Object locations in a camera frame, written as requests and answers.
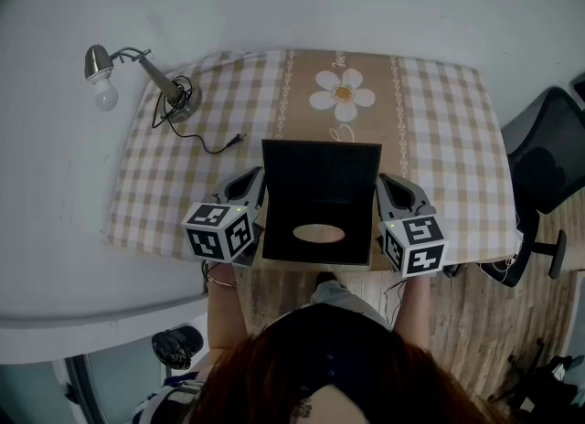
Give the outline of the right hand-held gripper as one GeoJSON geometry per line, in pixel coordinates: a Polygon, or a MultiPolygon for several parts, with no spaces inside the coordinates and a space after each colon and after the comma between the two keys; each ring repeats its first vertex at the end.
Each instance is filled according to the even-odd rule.
{"type": "Polygon", "coordinates": [[[391,268],[404,278],[442,270],[448,234],[425,191],[398,175],[379,174],[376,193],[378,241],[391,268]]]}

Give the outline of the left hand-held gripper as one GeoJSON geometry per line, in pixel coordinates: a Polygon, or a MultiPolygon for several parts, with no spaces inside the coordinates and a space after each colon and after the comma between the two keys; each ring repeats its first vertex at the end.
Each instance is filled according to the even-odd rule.
{"type": "Polygon", "coordinates": [[[182,228],[201,261],[253,265],[264,228],[258,224],[265,170],[252,167],[224,179],[189,208],[182,228]]]}

